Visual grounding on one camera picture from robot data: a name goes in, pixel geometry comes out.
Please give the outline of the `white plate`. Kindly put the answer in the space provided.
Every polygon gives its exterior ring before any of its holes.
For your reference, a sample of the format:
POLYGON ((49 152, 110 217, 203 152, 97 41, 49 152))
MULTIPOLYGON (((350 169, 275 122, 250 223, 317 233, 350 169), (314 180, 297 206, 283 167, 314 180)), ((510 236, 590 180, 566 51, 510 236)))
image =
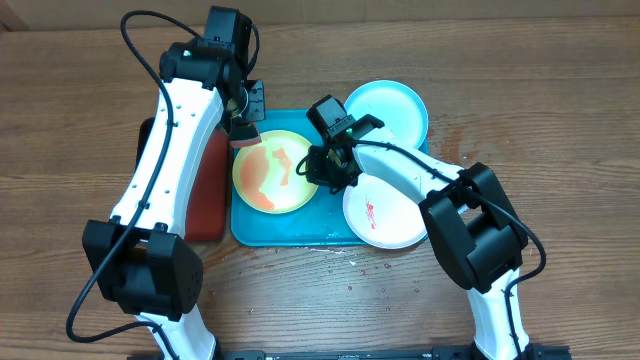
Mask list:
POLYGON ((418 206, 385 181, 360 174, 343 195, 350 229, 367 244, 389 250, 412 246, 427 237, 418 206))

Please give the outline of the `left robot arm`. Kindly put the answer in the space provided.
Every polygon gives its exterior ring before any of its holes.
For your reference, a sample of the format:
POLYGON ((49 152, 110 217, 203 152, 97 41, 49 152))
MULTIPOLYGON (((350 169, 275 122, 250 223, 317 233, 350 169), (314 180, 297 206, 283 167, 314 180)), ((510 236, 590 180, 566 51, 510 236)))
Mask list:
POLYGON ((188 205, 207 144, 217 128, 242 145, 259 138, 252 104, 264 96, 248 80, 257 60, 245 45, 175 43, 150 73, 157 111, 133 177, 108 221, 90 220, 82 246, 92 275, 66 320, 67 336, 90 343, 147 328, 162 359, 212 359, 215 336, 197 306, 203 262, 185 241, 188 205), (92 287, 135 321, 93 336, 73 329, 92 287))

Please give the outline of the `green and orange sponge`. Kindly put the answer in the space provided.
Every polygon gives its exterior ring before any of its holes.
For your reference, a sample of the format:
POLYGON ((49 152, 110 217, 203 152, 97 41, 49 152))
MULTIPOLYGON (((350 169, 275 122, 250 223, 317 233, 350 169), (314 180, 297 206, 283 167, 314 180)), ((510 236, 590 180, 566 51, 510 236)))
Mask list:
POLYGON ((228 137, 230 146, 233 148, 249 147, 261 142, 259 130, 254 123, 232 122, 228 137))

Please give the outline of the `yellow-green plate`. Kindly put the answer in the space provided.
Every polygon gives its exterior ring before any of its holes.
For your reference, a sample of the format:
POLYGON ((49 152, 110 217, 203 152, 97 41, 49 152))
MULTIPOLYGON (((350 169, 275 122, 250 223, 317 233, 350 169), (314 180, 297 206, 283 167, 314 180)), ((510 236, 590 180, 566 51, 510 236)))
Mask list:
POLYGON ((240 148, 232 168, 232 180, 240 198, 267 214, 284 214, 305 205, 318 186, 298 175, 296 167, 311 143, 286 130, 261 134, 261 142, 240 148))

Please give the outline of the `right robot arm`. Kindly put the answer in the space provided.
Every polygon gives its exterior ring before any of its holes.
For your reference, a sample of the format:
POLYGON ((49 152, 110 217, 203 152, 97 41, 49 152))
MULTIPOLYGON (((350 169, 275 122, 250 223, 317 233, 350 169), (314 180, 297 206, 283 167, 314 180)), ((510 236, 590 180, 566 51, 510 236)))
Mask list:
POLYGON ((385 184, 380 199, 403 195, 416 213, 444 273, 466 291, 475 354, 522 359, 530 340, 521 320, 522 252, 534 236, 521 222, 495 173, 442 163, 386 128, 326 135, 296 165, 308 181, 343 190, 365 177, 385 184))

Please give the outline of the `light blue plate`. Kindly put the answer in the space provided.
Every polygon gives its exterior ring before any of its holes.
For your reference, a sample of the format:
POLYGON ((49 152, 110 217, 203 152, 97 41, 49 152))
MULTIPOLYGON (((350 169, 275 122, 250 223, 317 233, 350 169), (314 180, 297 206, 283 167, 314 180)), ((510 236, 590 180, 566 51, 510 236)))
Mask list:
POLYGON ((382 120, 397 138, 426 151, 429 117, 421 97, 407 85, 392 80, 365 83, 346 100, 348 114, 370 114, 382 120))

